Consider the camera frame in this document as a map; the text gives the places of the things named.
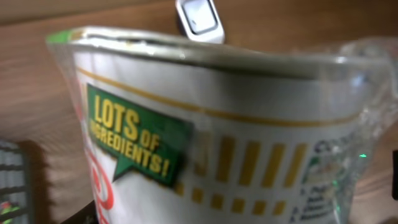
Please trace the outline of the instant noodle cup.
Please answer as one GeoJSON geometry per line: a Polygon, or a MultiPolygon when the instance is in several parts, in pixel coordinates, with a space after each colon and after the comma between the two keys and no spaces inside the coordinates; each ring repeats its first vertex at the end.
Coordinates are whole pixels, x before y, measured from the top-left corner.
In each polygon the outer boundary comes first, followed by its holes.
{"type": "Polygon", "coordinates": [[[46,43],[100,223],[348,223],[397,121],[396,39],[270,54],[86,26],[46,43]]]}

